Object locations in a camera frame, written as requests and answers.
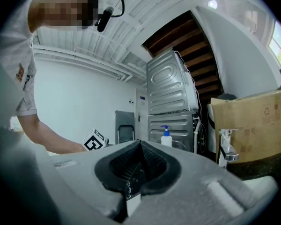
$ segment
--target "man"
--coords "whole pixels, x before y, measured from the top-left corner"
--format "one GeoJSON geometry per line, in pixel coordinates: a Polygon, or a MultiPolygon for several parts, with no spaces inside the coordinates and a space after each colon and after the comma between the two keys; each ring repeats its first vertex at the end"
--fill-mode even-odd
{"type": "Polygon", "coordinates": [[[97,0],[21,0],[0,31],[0,64],[25,92],[15,111],[25,134],[48,151],[62,154],[85,151],[42,123],[34,101],[36,66],[32,35],[42,26],[88,27],[97,20],[97,0]]]}

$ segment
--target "faucet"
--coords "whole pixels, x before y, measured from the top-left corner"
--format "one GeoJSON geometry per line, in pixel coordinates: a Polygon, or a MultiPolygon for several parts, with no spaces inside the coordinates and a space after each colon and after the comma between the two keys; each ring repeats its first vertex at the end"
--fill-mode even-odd
{"type": "Polygon", "coordinates": [[[239,153],[231,145],[231,134],[237,129],[221,129],[220,130],[220,151],[218,164],[227,169],[227,164],[238,160],[239,153]]]}

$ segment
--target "blue pump nozzle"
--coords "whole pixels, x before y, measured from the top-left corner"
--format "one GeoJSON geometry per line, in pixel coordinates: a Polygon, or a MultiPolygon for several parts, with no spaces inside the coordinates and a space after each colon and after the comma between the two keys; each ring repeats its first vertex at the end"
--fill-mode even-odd
{"type": "Polygon", "coordinates": [[[163,136],[165,136],[165,137],[168,137],[168,136],[170,136],[170,133],[168,132],[168,125],[163,125],[163,126],[160,126],[161,128],[165,128],[165,132],[163,133],[163,136]]]}

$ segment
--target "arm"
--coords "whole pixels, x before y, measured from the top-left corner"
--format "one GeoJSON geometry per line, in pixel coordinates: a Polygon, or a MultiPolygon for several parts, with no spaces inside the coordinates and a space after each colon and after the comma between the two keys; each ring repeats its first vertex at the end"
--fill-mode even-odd
{"type": "Polygon", "coordinates": [[[27,137],[34,143],[41,144],[54,153],[74,153],[86,151],[81,144],[67,140],[42,123],[37,114],[18,116],[18,120],[27,137]]]}

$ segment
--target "white t-shirt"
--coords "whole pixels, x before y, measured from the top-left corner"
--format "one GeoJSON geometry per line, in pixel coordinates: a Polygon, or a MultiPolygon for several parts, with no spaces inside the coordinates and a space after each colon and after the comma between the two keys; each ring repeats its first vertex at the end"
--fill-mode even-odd
{"type": "Polygon", "coordinates": [[[16,86],[24,92],[14,116],[37,113],[34,101],[34,77],[37,72],[28,27],[28,10],[32,0],[21,0],[0,31],[0,64],[16,86]]]}

